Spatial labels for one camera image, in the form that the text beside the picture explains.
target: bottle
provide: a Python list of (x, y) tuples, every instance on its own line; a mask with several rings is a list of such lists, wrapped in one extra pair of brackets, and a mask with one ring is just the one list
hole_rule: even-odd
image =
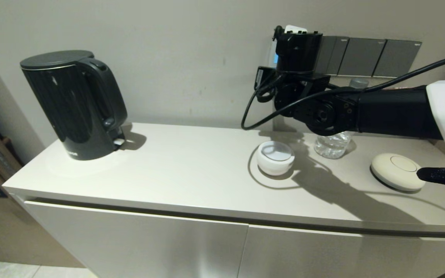
[[(367, 88), (369, 81), (364, 78), (353, 78), (350, 81), (352, 88)], [(329, 159), (341, 158), (350, 144), (354, 132), (344, 131), (331, 136), (317, 136), (314, 146), (316, 153)]]

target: floor tile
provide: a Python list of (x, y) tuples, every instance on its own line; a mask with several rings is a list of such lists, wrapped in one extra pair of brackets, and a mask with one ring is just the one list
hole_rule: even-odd
[(60, 268), (42, 266), (33, 278), (97, 278), (84, 268)]
[(32, 278), (39, 266), (0, 262), (0, 278)]

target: wall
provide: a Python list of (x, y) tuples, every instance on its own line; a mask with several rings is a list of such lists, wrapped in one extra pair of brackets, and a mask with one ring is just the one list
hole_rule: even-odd
[[(5, 114), (22, 128), (5, 132), (30, 138), (15, 143), (26, 161), (56, 139), (18, 63), (63, 49), (92, 50), (113, 69), (129, 121), (238, 128), (278, 24), (422, 41), (413, 68), (445, 58), (445, 1), (0, 0), (0, 77), (14, 99), (0, 97), (0, 105), (19, 114), (16, 104), (24, 116)], [(405, 85), (438, 79), (445, 67)], [(255, 106), (248, 120), (271, 110), (270, 103)]]

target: countertop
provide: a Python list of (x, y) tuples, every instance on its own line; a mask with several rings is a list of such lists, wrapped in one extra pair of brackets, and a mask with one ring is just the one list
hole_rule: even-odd
[[(445, 185), (396, 192), (372, 176), (380, 153), (422, 167), (445, 167), (427, 141), (353, 137), (338, 160), (313, 150), (315, 134), (133, 123), (127, 142), (106, 157), (70, 158), (60, 141), (4, 187), (25, 199), (46, 198), (180, 213), (381, 231), (445, 232)], [(253, 152), (268, 140), (289, 144), (292, 171), (263, 174)]]

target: electric kettle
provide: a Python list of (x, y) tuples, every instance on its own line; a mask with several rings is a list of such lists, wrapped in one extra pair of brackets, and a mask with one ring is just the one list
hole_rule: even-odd
[(57, 51), (20, 62), (70, 157), (91, 160), (125, 141), (125, 103), (111, 69), (90, 51)]

